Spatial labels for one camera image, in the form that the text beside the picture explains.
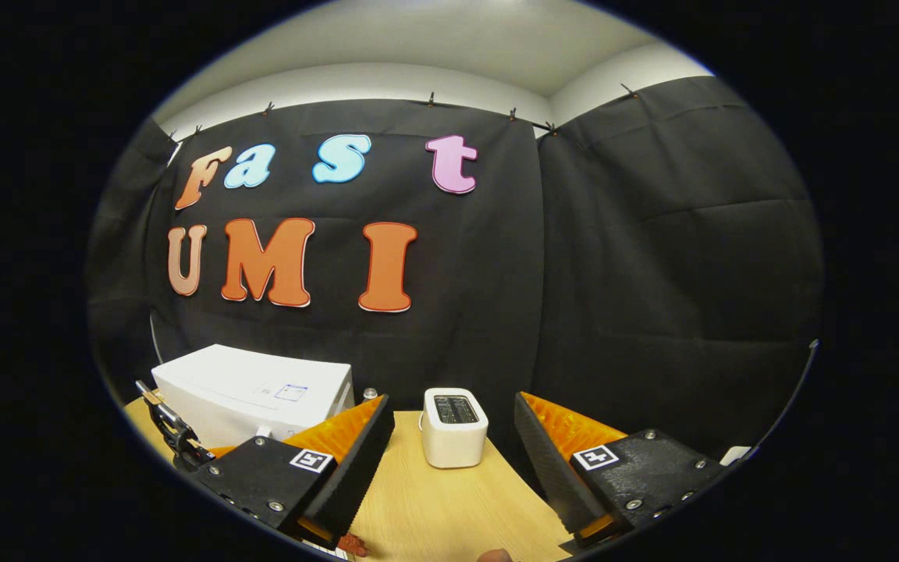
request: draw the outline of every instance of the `pink letter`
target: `pink letter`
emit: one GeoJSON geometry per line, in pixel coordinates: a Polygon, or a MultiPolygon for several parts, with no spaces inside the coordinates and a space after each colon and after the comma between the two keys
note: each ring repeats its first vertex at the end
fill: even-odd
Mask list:
{"type": "Polygon", "coordinates": [[[463,195],[472,191],[478,182],[464,177],[464,158],[477,160],[478,150],[464,146],[460,135],[449,135],[425,143],[425,150],[435,152],[432,156],[432,181],[442,191],[463,195]]]}

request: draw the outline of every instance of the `cardboard box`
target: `cardboard box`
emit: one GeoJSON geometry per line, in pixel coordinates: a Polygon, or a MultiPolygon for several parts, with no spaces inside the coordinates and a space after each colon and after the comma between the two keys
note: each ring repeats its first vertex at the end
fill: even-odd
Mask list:
{"type": "Polygon", "coordinates": [[[352,367],[211,345],[154,367],[163,399],[204,447],[285,439],[354,406],[352,367]]]}

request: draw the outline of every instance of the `metal clamp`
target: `metal clamp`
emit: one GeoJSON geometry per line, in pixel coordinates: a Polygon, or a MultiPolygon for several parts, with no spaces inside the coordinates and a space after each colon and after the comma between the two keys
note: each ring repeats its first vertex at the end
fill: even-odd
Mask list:
{"type": "Polygon", "coordinates": [[[168,445],[175,458],[172,463],[187,472],[196,472],[200,466],[214,460],[214,453],[200,445],[200,440],[193,428],[183,421],[172,408],[161,402],[142,381],[134,381],[134,385],[143,396],[151,421],[162,434],[165,445],[168,445]]]}

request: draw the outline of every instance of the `orange letter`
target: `orange letter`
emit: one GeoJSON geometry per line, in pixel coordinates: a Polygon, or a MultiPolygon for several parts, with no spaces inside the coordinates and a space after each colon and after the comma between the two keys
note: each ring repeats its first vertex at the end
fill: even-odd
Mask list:
{"type": "Polygon", "coordinates": [[[370,239],[370,275],[360,308],[372,312],[404,312],[411,298],[404,294],[404,254],[418,231],[407,224],[375,222],[363,228],[370,239]]]}
{"type": "Polygon", "coordinates": [[[203,246],[207,227],[202,224],[190,227],[190,274],[183,277],[179,266],[179,254],[183,248],[185,228],[172,228],[169,231],[169,283],[179,295],[190,296],[200,286],[200,248],[203,246]]]}
{"type": "Polygon", "coordinates": [[[177,211],[181,211],[200,200],[200,188],[206,187],[214,180],[214,174],[217,173],[217,163],[224,162],[229,157],[231,157],[231,147],[225,146],[221,150],[211,152],[207,156],[197,158],[193,162],[193,170],[190,171],[190,178],[186,180],[183,196],[179,197],[179,201],[176,203],[177,211]]]}
{"type": "Polygon", "coordinates": [[[268,301],[279,306],[303,307],[311,303],[304,291],[304,246],[314,232],[314,222],[287,219],[279,224],[265,251],[250,219],[235,219],[224,227],[228,234],[228,278],[221,296],[229,301],[243,301],[247,291],[242,274],[252,289],[254,299],[261,300],[268,278],[275,280],[268,291],[268,301]]]}

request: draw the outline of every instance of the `letter s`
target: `letter s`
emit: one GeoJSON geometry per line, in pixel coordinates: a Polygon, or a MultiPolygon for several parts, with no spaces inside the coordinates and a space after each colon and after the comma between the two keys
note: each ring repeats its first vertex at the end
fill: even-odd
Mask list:
{"type": "Polygon", "coordinates": [[[311,175],[318,183],[342,183],[352,180],[363,171],[370,152],[370,137],[365,135],[336,135],[322,142],[318,157],[322,162],[314,164],[311,175]]]}

